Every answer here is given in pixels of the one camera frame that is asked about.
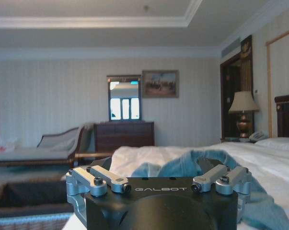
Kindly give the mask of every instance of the wooden dresser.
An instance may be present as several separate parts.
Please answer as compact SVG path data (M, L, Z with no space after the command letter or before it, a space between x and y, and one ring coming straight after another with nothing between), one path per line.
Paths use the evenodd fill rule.
M121 146L154 146L154 122L105 122L95 124L95 151L112 152Z

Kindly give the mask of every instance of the crown molding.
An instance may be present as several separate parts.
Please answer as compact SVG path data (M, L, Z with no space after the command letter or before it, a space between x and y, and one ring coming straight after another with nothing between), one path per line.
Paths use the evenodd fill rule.
M0 61L106 58L218 58L218 47L97 47L0 49Z
M289 0L270 0L253 14L244 24L237 28L220 45L220 52L234 42L237 38L241 40L254 34L260 28L271 22L275 17L289 9Z
M200 7L203 0L191 0L185 13L185 23L187 26L191 23L194 15Z
M0 29L186 28L201 3L190 0L185 14L176 17L0 17Z

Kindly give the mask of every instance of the metal bracket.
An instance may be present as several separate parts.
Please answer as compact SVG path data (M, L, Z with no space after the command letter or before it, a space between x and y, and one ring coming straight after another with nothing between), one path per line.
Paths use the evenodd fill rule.
M252 174L247 168L237 166L216 181L216 191L222 195L238 193L237 222L240 221L245 204L250 201Z
M216 181L216 191L222 195L230 195L233 191L250 194L251 176L252 174L247 168L237 166Z
M194 177L192 180L192 190L200 193L208 192L210 191L211 185L226 173L227 167L225 165L218 164L204 175Z
M128 184L126 177L117 176L99 165L91 167L90 173L105 180L115 193L126 193L131 190L131 186Z
M66 174L67 201L73 205L76 216L84 226L87 226L86 203L81 194L90 192L92 196L103 196L107 193L107 185L115 193L125 193L131 189L126 177L119 177L100 166L87 170L89 172L79 167Z

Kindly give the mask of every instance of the mirror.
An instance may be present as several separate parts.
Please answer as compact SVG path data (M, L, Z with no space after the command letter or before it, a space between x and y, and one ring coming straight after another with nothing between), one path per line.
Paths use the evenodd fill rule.
M109 121L141 120L141 75L107 77Z

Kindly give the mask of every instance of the framed painting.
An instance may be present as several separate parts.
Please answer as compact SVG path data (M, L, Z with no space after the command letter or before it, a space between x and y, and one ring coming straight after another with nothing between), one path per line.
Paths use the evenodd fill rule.
M142 71L142 97L178 97L178 70Z

